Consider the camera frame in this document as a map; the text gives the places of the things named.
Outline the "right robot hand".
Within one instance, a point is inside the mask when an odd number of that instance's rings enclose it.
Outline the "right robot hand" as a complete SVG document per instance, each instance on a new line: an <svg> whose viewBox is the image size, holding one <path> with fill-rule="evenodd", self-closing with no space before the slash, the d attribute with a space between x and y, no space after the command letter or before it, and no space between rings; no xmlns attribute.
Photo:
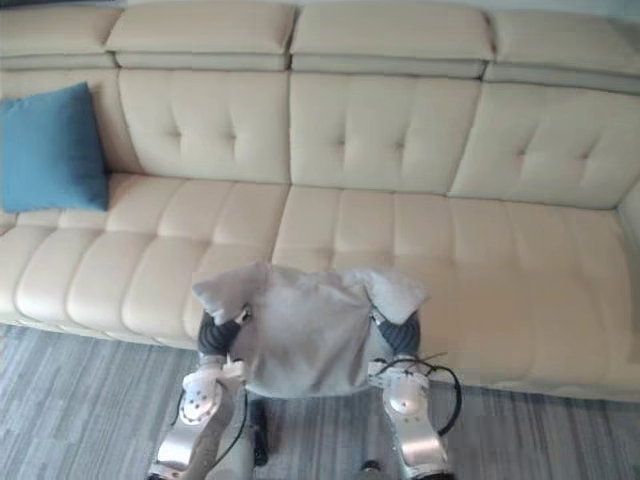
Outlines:
<svg viewBox="0 0 640 480"><path fill-rule="evenodd" d="M370 317L394 356L416 357L418 355L421 340L418 311L412 312L401 324L391 322L377 309L372 310Z"/></svg>

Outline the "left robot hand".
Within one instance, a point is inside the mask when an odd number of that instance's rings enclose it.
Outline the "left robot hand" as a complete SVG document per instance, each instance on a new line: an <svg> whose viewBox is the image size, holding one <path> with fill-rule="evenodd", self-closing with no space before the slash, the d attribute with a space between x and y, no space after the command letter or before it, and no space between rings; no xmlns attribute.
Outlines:
<svg viewBox="0 0 640 480"><path fill-rule="evenodd" d="M235 318L218 325L214 317L204 311L197 337L198 352L204 356L226 357L250 317L251 310L245 308Z"/></svg>

